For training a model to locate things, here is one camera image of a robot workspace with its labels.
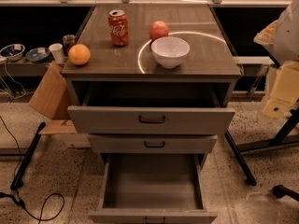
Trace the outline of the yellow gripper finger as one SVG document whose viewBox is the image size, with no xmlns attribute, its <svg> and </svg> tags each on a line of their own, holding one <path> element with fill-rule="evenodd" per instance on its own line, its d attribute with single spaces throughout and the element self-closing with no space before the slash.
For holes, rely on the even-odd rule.
<svg viewBox="0 0 299 224">
<path fill-rule="evenodd" d="M 277 70 L 272 98 L 294 104 L 299 99 L 299 62 L 285 62 Z"/>
<path fill-rule="evenodd" d="M 282 118 L 292 106 L 289 103 L 269 97 L 263 107 L 263 114 L 270 119 Z"/>
</svg>

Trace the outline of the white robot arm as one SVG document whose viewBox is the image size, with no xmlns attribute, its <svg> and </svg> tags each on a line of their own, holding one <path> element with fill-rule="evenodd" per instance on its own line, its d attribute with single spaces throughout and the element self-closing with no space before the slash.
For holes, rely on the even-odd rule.
<svg viewBox="0 0 299 224">
<path fill-rule="evenodd" d="M 272 60 L 279 63 L 262 113 L 271 119 L 281 118 L 299 99 L 299 0 L 292 0 L 253 41 L 266 48 Z"/>
</svg>

